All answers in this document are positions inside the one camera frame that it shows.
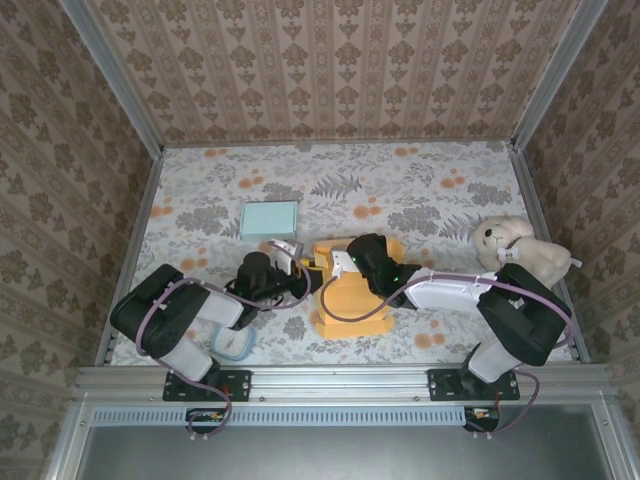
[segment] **floral tablecloth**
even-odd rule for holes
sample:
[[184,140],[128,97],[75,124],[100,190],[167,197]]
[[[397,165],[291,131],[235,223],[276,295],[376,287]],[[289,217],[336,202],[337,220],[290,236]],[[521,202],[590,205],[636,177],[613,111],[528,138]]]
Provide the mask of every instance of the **floral tablecloth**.
[[[469,241],[479,220],[526,216],[505,142],[168,149],[134,286],[163,263],[226,284],[246,253],[265,247],[240,240],[243,203],[284,200],[299,203],[306,253],[316,240],[378,232],[402,241],[406,262],[469,273],[482,272]],[[260,314],[255,346],[241,363],[459,362],[491,336],[479,315],[396,310],[387,335],[324,340],[312,325],[316,315],[312,298]],[[196,321],[188,335],[208,349],[212,331]],[[571,356],[556,350],[552,359]],[[111,363],[151,361],[119,335]]]

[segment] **damask wallpaper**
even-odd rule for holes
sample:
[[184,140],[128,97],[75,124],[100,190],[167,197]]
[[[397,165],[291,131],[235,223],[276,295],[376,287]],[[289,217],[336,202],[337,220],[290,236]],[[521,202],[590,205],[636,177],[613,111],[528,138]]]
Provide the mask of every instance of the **damask wallpaper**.
[[88,0],[165,143],[506,138],[579,0]]
[[525,154],[554,240],[584,262],[578,318],[638,440],[640,2],[609,2]]
[[150,162],[57,1],[0,2],[0,478],[48,464]]

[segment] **white label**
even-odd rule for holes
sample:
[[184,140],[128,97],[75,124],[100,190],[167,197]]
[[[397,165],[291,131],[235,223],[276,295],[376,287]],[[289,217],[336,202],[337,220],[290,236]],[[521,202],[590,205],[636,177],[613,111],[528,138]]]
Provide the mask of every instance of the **white label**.
[[498,249],[498,260],[501,262],[507,262],[509,260],[520,260],[520,248],[499,248]]

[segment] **light blue sponge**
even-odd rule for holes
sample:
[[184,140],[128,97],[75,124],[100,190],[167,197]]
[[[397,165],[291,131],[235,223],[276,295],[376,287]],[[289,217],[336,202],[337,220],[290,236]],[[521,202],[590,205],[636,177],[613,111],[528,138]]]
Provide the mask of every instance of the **light blue sponge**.
[[240,238],[248,242],[295,238],[297,214],[297,202],[245,203]]

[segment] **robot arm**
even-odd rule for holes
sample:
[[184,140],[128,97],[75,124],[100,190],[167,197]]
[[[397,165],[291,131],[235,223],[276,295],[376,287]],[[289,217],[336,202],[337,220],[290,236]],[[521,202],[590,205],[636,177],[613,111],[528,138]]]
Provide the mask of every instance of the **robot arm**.
[[[238,268],[235,280],[227,284],[228,294],[211,285],[207,288],[204,282],[184,282],[181,272],[162,265],[118,302],[111,312],[111,324],[135,342],[147,313],[161,295],[175,288],[144,329],[142,350],[193,382],[215,385],[220,365],[186,335],[191,323],[199,319],[241,330],[261,310],[258,302],[275,301],[287,292],[301,299],[307,292],[307,280],[293,269],[292,259],[299,257],[301,245],[277,241],[275,244],[276,266],[273,267],[262,252],[249,253]],[[309,291],[313,292],[320,287],[321,278],[313,272],[310,275]]]
[[356,238],[346,251],[338,270],[360,271],[372,293],[386,299],[405,287],[390,302],[393,307],[451,309],[483,316],[495,336],[479,344],[460,370],[462,388],[470,391],[481,389],[477,380],[492,384],[520,364],[544,365],[566,327],[556,312],[540,302],[491,283],[524,289],[571,316],[569,308],[520,265],[506,264],[499,272],[484,275],[433,272],[395,262],[387,255],[385,237],[376,234]]

